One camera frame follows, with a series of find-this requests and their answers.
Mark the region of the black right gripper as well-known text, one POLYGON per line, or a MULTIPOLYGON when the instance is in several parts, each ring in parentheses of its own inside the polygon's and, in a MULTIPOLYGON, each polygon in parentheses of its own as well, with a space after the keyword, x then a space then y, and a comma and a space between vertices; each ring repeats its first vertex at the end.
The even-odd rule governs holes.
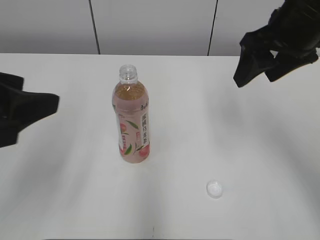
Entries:
POLYGON ((241 53, 233 80, 239 88, 261 73, 270 82, 313 64, 319 57, 320 2, 318 0, 286 0, 275 9, 264 27, 247 32, 240 41, 241 53), (279 51, 274 58, 269 50, 279 51))

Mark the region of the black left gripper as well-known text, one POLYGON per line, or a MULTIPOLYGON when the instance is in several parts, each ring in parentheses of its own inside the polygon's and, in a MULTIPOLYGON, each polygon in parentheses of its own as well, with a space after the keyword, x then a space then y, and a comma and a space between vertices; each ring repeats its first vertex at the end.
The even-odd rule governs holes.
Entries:
POLYGON ((55 114, 60 97, 22 91, 24 78, 13 74, 1 72, 0 83, 0 147, 4 148, 17 143, 18 131, 55 114), (7 86, 19 90, 12 99, 7 86))

